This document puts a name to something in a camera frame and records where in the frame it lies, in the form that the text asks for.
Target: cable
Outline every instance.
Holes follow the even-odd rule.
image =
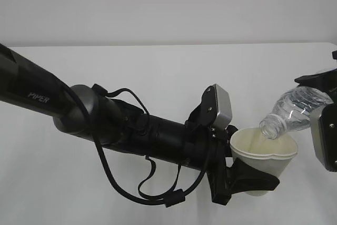
[[[159,194],[159,195],[147,195],[147,194],[145,194],[141,191],[141,187],[147,180],[149,180],[154,175],[154,173],[156,171],[156,168],[157,168],[157,165],[156,165],[155,161],[153,161],[148,155],[145,157],[145,159],[148,160],[151,163],[151,171],[150,171],[149,175],[142,182],[139,183],[138,194],[141,197],[143,197],[144,199],[147,199],[147,200],[164,199],[166,196],[171,194],[177,186],[178,178],[179,178],[179,174],[180,174],[180,170],[181,170],[181,164],[178,164],[177,176],[175,178],[175,181],[174,181],[173,185],[166,192],[164,192],[162,194]]]
[[[132,194],[126,192],[124,189],[122,189],[118,183],[116,182],[116,180],[114,179],[111,170],[109,168],[109,164],[106,160],[101,142],[99,140],[99,137],[96,133],[96,129],[94,127],[94,124],[90,118],[90,115],[88,113],[88,110],[86,109],[86,107],[84,106],[83,102],[81,101],[81,99],[77,96],[77,94],[68,86],[66,85],[64,82],[62,82],[61,80],[59,80],[60,83],[62,84],[62,88],[64,89],[64,91],[73,99],[73,101],[75,102],[75,104],[78,106],[78,108],[80,109],[81,113],[83,114],[83,117],[85,119],[85,121],[88,124],[88,130],[91,132],[91,135],[93,137],[97,152],[98,152],[98,156],[100,157],[104,172],[111,184],[111,186],[123,197],[139,203],[139,204],[143,204],[143,205],[148,205],[148,206],[157,206],[157,205],[162,205],[165,204],[165,200],[161,199],[161,200],[145,200],[142,198],[138,198],[136,196],[133,196]],[[197,186],[198,184],[201,182],[202,178],[205,175],[205,172],[207,170],[209,161],[210,161],[210,157],[211,157],[211,149],[209,147],[209,139],[207,141],[207,156],[206,156],[206,160],[204,162],[204,165],[202,167],[202,170],[200,171],[199,176],[197,177],[197,179],[195,180],[195,182],[186,190],[184,191],[184,196],[187,196],[188,194],[190,194]]]
[[[109,97],[109,98],[117,97],[122,92],[129,92],[138,101],[138,103],[142,106],[142,108],[144,109],[144,111],[146,113],[146,123],[145,123],[145,125],[142,129],[136,129],[138,131],[144,131],[147,128],[148,123],[150,121],[150,113],[148,112],[148,110],[145,107],[145,105],[143,104],[143,102],[139,99],[139,97],[133,91],[131,91],[129,88],[121,88],[117,91],[107,93],[106,97]]]

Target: white table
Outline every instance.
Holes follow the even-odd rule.
[[[329,43],[117,47],[20,47],[18,53],[69,85],[129,87],[153,115],[184,122],[213,83],[231,97],[238,128],[258,125],[294,78],[335,66]],[[136,104],[129,95],[122,99]],[[206,177],[171,208],[146,207],[109,185],[92,142],[58,132],[48,116],[0,103],[0,224],[336,224],[337,173],[314,155],[309,130],[294,133],[299,154],[281,184],[263,197],[211,202]],[[119,184],[136,193],[150,170],[144,158],[106,151]],[[158,161],[148,194],[168,189],[176,166]],[[186,189],[197,171],[183,169]]]

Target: bottle opening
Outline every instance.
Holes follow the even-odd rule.
[[[286,132],[285,124],[277,115],[269,114],[260,122],[261,132],[268,139],[275,140]]]

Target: white wall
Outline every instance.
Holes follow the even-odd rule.
[[[337,42],[336,0],[0,0],[10,46]]]
[[[98,83],[110,91],[133,89],[149,111],[184,122],[204,89],[218,83],[231,97],[238,128],[256,126],[293,79],[335,66],[328,43],[22,47],[16,51],[69,85]],[[127,95],[121,98],[134,100]],[[171,208],[145,207],[109,185],[94,144],[57,132],[44,115],[0,103],[0,224],[24,225],[298,225],[336,224],[337,174],[316,159],[309,130],[294,133],[299,154],[281,184],[263,197],[235,194],[226,207],[210,199],[207,179]],[[144,158],[106,151],[112,171],[136,193],[150,165]],[[158,161],[144,191],[158,194],[174,181],[176,166]],[[186,189],[198,172],[183,169]]]

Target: cup rim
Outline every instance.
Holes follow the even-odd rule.
[[[247,129],[258,129],[256,127],[249,127],[249,128],[243,128],[243,129],[240,129],[238,131],[236,131],[233,136],[238,133],[239,131],[242,131],[242,130],[247,130]],[[234,150],[236,153],[240,154],[240,155],[243,155],[247,158],[251,158],[251,159],[259,159],[259,160],[267,160],[267,159],[273,159],[273,160],[289,160],[289,159],[292,159],[294,158],[298,152],[299,152],[299,146],[298,144],[296,143],[296,141],[290,136],[288,135],[292,140],[293,142],[295,143],[295,146],[296,146],[296,151],[293,152],[293,153],[289,153],[289,154],[275,154],[275,153],[270,153],[270,154],[254,154],[254,153],[250,153],[250,152],[246,152],[246,151],[242,151],[238,148],[236,148],[233,144],[232,144],[232,137],[231,137],[231,140],[230,140],[230,148],[232,150]]]

